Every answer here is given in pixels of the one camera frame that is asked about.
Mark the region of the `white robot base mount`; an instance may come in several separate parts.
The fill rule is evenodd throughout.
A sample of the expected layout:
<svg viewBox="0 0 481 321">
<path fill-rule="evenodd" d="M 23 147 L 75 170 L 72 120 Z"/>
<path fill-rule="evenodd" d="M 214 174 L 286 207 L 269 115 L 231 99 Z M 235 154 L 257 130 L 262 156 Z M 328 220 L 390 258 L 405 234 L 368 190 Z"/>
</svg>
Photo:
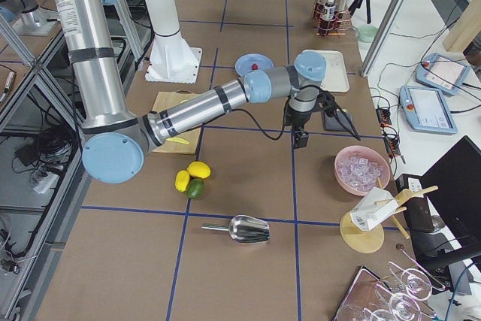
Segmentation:
<svg viewBox="0 0 481 321">
<path fill-rule="evenodd" d="M 180 34 L 167 38 L 156 36 L 146 81 L 194 84 L 201 57 L 202 49 L 190 47 Z"/>
</svg>

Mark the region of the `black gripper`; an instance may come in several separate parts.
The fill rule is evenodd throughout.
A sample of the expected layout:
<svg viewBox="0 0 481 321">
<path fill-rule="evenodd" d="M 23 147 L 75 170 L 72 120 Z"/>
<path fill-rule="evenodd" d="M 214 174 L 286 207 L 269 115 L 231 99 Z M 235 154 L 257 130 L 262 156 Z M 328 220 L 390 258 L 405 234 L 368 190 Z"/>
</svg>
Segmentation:
<svg viewBox="0 0 481 321">
<path fill-rule="evenodd" d="M 288 100 L 285 115 L 285 124 L 294 132 L 295 149 L 307 146 L 309 133 L 305 131 L 305 125 L 311 115 L 318 111 L 326 111 L 333 117 L 335 131 L 347 132 L 356 140 L 361 139 L 351 116 L 342 108 L 337 108 L 331 93 L 321 89 L 301 89 Z"/>
</svg>

